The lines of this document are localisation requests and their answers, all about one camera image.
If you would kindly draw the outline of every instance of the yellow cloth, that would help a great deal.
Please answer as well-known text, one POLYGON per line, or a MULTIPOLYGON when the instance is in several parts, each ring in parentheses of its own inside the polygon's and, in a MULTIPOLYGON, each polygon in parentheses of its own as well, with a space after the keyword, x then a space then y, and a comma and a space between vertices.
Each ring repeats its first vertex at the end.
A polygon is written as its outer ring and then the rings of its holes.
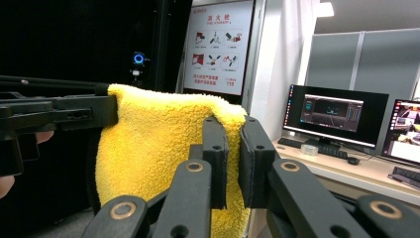
POLYGON ((238 185, 240 128, 245 110, 222 98, 169 94, 112 84, 119 122, 104 128, 96 161, 96 184, 102 205, 119 195, 148 201, 169 188, 178 164, 188 159, 190 144, 202 144, 202 122, 214 115, 224 125, 228 158, 228 209, 212 211, 212 237, 242 237, 249 210, 238 185))

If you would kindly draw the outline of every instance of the gray partition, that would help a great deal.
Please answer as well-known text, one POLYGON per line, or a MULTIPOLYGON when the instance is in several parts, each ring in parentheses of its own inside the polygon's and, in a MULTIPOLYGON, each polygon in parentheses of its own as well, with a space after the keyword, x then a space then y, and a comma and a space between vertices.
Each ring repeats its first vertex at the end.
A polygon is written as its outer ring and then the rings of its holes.
POLYGON ((412 98, 419 64, 420 29, 315 35, 306 85, 388 93, 374 152, 379 155, 392 103, 412 98))

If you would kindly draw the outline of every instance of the poster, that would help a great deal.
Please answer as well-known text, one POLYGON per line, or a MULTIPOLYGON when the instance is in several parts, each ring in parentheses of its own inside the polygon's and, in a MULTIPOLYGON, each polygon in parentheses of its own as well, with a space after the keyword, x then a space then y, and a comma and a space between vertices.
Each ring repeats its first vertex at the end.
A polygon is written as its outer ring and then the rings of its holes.
POLYGON ((241 95, 254 1, 191 9, 184 87, 241 95))

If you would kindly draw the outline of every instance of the black keyboard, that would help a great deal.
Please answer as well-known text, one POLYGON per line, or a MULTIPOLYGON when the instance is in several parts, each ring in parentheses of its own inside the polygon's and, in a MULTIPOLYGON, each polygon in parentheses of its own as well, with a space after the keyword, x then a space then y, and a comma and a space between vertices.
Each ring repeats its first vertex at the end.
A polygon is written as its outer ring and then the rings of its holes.
POLYGON ((406 177, 408 179, 413 179, 415 181, 420 182, 420 173, 409 171, 407 169, 401 168, 401 167, 394 167, 394 170, 392 172, 394 175, 401 175, 403 177, 406 177))
MULTIPOLYGON (((280 145, 289 146, 289 147, 298 148, 298 149, 300 149, 302 144, 304 144, 303 142, 290 140, 290 139, 286 139, 286 138, 280 138, 280 140, 278 140, 277 143, 280 144, 280 145)), ((347 152, 344 152, 344 151, 336 150, 336 149, 333 149, 333 148, 330 148, 330 147, 322 147, 322 146, 321 147, 316 146, 316 147, 318 147, 318 153, 319 154, 323 154, 323 155, 331 156, 331 157, 336 157, 336 158, 340 158, 340 159, 343 159, 343 160, 346 160, 349 157, 347 152)))

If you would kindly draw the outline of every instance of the glowing blue ring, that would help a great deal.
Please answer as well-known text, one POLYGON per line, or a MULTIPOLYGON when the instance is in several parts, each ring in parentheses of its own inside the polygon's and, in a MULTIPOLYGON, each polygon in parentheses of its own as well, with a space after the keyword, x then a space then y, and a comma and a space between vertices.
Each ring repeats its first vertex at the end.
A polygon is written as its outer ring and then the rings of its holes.
POLYGON ((145 58, 142 55, 135 55, 134 56, 134 63, 143 63, 145 58))

